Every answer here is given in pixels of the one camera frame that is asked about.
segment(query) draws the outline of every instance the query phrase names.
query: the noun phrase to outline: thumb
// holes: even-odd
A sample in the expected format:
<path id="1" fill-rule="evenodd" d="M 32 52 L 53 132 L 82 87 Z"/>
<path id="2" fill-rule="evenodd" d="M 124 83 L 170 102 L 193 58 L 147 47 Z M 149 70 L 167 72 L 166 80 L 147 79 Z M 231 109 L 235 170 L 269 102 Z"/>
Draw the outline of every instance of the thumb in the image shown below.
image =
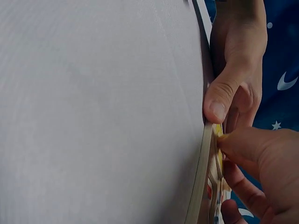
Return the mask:
<path id="1" fill-rule="evenodd" d="M 221 150 L 230 158 L 244 158 L 256 162 L 273 144 L 284 141 L 290 130 L 278 131 L 262 130 L 253 127 L 236 129 L 231 134 L 223 135 L 218 139 Z"/>
<path id="2" fill-rule="evenodd" d="M 222 203 L 221 213 L 225 224 L 247 224 L 233 200 L 226 200 Z"/>
<path id="3" fill-rule="evenodd" d="M 222 123 L 240 84 L 250 74 L 250 66 L 240 60 L 229 60 L 222 73 L 210 84 L 204 99 L 205 117 L 212 123 Z"/>

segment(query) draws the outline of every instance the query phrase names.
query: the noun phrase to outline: finger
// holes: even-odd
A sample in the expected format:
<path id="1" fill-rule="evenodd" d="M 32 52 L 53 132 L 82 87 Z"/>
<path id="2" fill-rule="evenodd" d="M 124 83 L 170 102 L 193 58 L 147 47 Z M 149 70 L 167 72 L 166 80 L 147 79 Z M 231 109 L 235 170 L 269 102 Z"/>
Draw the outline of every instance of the finger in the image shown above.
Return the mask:
<path id="1" fill-rule="evenodd" d="M 236 107 L 230 108 L 228 111 L 227 122 L 225 127 L 226 133 L 231 133 L 235 129 L 238 117 L 239 117 L 238 109 Z"/>
<path id="2" fill-rule="evenodd" d="M 246 224 L 234 200 L 226 200 L 221 205 L 221 214 L 225 224 Z"/>
<path id="3" fill-rule="evenodd" d="M 204 113 L 212 123 L 222 123 L 231 106 L 234 95 L 251 67 L 243 61 L 231 58 L 222 73 L 210 84 L 204 100 Z"/>
<path id="4" fill-rule="evenodd" d="M 246 179 L 241 170 L 232 162 L 224 162 L 224 177 L 228 185 L 244 205 L 258 218 L 270 208 L 265 194 Z"/>
<path id="5" fill-rule="evenodd" d="M 238 108 L 239 109 L 239 117 L 236 122 L 235 128 L 240 127 L 249 127 L 252 126 L 256 112 L 261 104 L 262 100 L 262 60 L 258 63 L 256 73 L 254 78 L 251 79 L 251 85 L 248 85 L 246 89 L 248 90 L 247 94 L 250 96 L 250 100 L 252 102 L 248 102 L 251 106 L 246 110 L 246 108 Z"/>
<path id="6" fill-rule="evenodd" d="M 236 129 L 231 134 L 219 138 L 218 145 L 228 157 L 243 157 L 258 163 L 262 154 L 269 150 L 275 138 L 281 137 L 280 133 L 253 127 Z"/>
<path id="7" fill-rule="evenodd" d="M 242 167 L 250 176 L 260 181 L 258 164 L 242 157 L 228 157 L 230 161 Z"/>

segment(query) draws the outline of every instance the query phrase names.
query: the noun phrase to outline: knuckle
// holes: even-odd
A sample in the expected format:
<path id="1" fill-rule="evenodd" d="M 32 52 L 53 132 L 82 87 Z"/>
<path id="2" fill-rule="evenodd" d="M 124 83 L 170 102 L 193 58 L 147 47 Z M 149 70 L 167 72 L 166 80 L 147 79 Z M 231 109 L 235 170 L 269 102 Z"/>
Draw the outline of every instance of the knuckle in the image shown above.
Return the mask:
<path id="1" fill-rule="evenodd" d="M 226 102 L 232 101 L 237 89 L 238 83 L 233 80 L 220 82 L 214 86 L 214 92 Z"/>

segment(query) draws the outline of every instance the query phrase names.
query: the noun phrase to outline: white crescent moon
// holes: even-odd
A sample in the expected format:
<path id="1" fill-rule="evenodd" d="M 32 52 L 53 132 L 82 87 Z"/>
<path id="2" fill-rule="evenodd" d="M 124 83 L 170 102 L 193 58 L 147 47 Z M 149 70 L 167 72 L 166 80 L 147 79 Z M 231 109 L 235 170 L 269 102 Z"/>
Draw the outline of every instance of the white crescent moon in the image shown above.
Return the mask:
<path id="1" fill-rule="evenodd" d="M 250 217 L 254 218 L 253 214 L 250 211 L 246 210 L 246 209 L 239 209 L 239 213 L 242 216 L 250 216 Z"/>
<path id="2" fill-rule="evenodd" d="M 290 89 L 293 85 L 295 85 L 295 83 L 297 82 L 298 80 L 298 77 L 295 78 L 293 81 L 289 82 L 289 83 L 286 83 L 285 82 L 285 74 L 286 72 L 282 75 L 282 77 L 280 78 L 279 82 L 278 82 L 278 85 L 277 85 L 277 90 L 287 90 L 287 89 Z"/>

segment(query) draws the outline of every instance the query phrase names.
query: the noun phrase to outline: fingernail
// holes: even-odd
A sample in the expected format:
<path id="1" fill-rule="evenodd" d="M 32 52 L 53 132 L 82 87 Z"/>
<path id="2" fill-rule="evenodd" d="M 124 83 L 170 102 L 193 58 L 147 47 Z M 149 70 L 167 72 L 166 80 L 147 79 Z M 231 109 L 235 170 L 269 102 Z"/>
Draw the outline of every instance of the fingernail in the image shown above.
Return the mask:
<path id="1" fill-rule="evenodd" d="M 210 110 L 213 112 L 213 114 L 219 119 L 224 120 L 226 116 L 225 107 L 222 103 L 219 102 L 212 102 L 210 105 Z"/>

